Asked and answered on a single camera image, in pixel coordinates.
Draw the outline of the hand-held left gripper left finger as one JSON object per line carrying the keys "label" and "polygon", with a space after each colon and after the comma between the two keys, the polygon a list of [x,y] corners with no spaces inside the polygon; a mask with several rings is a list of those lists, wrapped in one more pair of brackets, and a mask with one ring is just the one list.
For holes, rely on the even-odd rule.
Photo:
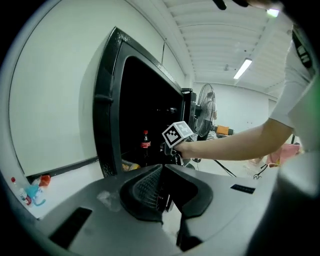
{"label": "hand-held left gripper left finger", "polygon": [[162,223],[163,165],[156,164],[124,174],[119,196],[123,208],[139,221]]}

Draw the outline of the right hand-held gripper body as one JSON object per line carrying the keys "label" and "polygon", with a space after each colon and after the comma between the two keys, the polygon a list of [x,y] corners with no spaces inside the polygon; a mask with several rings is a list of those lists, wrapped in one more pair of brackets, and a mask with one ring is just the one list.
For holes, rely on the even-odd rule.
{"label": "right hand-held gripper body", "polygon": [[176,165],[185,166],[189,160],[184,162],[182,155],[174,147],[181,142],[193,139],[194,132],[185,121],[178,121],[171,124],[164,132],[162,132],[164,138],[164,154],[166,156],[174,157]]}

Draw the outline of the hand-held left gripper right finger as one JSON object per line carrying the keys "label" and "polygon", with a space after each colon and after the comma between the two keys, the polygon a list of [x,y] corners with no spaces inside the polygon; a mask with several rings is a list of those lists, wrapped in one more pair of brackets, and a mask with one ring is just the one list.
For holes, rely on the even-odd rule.
{"label": "hand-held left gripper right finger", "polygon": [[188,251],[202,240],[191,233],[187,220],[200,217],[213,200],[205,182],[182,171],[178,165],[163,167],[163,188],[169,196],[170,210],[164,214],[164,230],[181,251]]}

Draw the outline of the red cola bottle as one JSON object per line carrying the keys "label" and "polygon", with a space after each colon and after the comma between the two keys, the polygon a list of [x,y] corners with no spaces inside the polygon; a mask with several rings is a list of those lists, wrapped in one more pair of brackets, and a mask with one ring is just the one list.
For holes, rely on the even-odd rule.
{"label": "red cola bottle", "polygon": [[140,142],[140,155],[141,155],[141,166],[146,167],[149,162],[149,149],[151,146],[151,141],[149,139],[149,131],[143,131],[143,137]]}

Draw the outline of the black microwave oven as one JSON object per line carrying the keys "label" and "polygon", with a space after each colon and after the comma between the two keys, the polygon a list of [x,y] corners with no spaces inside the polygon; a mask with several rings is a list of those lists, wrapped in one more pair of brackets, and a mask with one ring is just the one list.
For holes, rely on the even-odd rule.
{"label": "black microwave oven", "polygon": [[113,28],[102,44],[93,93],[93,133],[105,177],[122,172],[122,160],[141,166],[143,131],[150,139],[148,166],[173,164],[162,132],[172,123],[192,125],[196,95],[182,88],[142,45]]}

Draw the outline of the person's right forearm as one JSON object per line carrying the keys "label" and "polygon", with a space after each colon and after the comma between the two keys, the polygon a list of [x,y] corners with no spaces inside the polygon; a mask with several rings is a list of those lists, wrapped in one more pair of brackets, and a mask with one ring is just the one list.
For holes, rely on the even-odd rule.
{"label": "person's right forearm", "polygon": [[244,161],[261,158],[277,151],[292,133],[291,127],[269,118],[262,125],[228,137],[184,141],[173,148],[180,152],[184,159]]}

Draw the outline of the yellow packet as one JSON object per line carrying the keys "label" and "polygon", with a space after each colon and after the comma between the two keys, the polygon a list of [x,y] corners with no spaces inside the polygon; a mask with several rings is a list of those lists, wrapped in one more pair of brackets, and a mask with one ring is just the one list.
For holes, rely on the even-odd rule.
{"label": "yellow packet", "polygon": [[122,164],[122,170],[124,172],[129,172],[129,171],[133,171],[141,168],[139,164],[126,161],[126,160],[122,160],[121,164]]}

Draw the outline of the black standing fan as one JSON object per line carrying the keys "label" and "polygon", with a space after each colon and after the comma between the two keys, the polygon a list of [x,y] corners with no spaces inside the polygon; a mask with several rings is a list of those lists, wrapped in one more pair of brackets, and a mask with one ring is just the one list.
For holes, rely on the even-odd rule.
{"label": "black standing fan", "polygon": [[194,133],[197,141],[207,140],[216,118],[216,95],[213,87],[207,83],[200,90],[195,109]]}

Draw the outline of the black tripod leg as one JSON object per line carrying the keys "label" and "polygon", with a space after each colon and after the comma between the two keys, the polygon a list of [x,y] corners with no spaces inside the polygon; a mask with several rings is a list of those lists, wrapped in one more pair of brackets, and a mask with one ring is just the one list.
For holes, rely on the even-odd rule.
{"label": "black tripod leg", "polygon": [[228,173],[231,177],[236,177],[236,175],[231,172],[229,169],[227,169],[222,163],[220,163],[218,160],[214,160],[226,173]]}

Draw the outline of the red snack packet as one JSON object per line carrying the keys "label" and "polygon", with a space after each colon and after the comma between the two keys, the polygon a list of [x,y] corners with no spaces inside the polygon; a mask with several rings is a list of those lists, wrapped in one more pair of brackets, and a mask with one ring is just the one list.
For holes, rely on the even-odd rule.
{"label": "red snack packet", "polygon": [[50,184],[50,182],[51,182],[51,176],[50,175],[48,175],[48,174],[47,175],[41,175],[39,177],[38,185],[40,187],[47,187]]}

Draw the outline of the pink bag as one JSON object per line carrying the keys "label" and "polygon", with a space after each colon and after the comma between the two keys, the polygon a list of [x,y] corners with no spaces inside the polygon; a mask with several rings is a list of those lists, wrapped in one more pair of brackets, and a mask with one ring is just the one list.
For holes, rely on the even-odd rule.
{"label": "pink bag", "polygon": [[292,158],[299,154],[301,145],[299,143],[283,144],[278,150],[269,154],[266,159],[266,164],[284,164],[289,158]]}

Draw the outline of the blue face mask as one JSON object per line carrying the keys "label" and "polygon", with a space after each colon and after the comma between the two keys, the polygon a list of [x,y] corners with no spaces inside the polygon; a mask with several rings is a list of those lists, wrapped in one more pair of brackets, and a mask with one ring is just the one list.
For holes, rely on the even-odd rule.
{"label": "blue face mask", "polygon": [[35,206],[41,206],[46,202],[44,192],[38,184],[28,186],[25,191]]}

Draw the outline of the small red-labelled bottle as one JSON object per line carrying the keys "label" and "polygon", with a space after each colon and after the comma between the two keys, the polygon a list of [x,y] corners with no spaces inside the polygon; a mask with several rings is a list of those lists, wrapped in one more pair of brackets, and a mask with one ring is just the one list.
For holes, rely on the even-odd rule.
{"label": "small red-labelled bottle", "polygon": [[19,189],[19,197],[27,206],[29,206],[32,203],[31,198],[28,196],[27,192],[23,188]]}

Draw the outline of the person's white t-shirt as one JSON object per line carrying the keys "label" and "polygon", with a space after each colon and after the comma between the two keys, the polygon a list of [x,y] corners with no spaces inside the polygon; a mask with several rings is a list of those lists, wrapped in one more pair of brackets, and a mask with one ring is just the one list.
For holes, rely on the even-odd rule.
{"label": "person's white t-shirt", "polygon": [[284,65],[284,87],[270,119],[293,129],[305,151],[320,151],[320,75],[303,29],[294,24]]}

